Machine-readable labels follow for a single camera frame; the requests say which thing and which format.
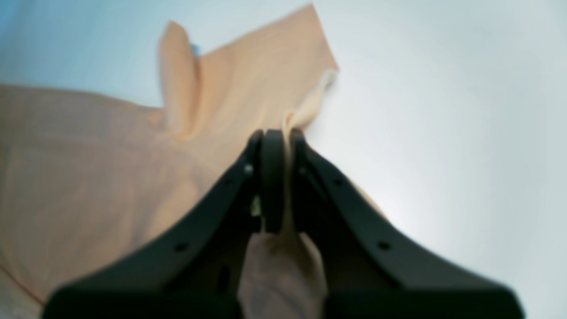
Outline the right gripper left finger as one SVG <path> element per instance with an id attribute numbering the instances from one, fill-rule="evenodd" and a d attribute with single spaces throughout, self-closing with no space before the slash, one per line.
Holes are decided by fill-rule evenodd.
<path id="1" fill-rule="evenodd" d="M 284 135 L 254 132 L 243 153 L 177 224 L 120 261 L 60 288 L 44 319 L 241 319 L 251 235 L 284 212 Z"/>

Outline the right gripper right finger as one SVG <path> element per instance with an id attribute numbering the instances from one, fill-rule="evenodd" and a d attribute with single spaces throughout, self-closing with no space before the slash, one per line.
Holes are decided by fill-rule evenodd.
<path id="1" fill-rule="evenodd" d="M 524 318 L 511 289 L 437 256 L 380 216 L 299 130 L 290 143 L 295 226 L 322 257 L 325 319 Z"/>

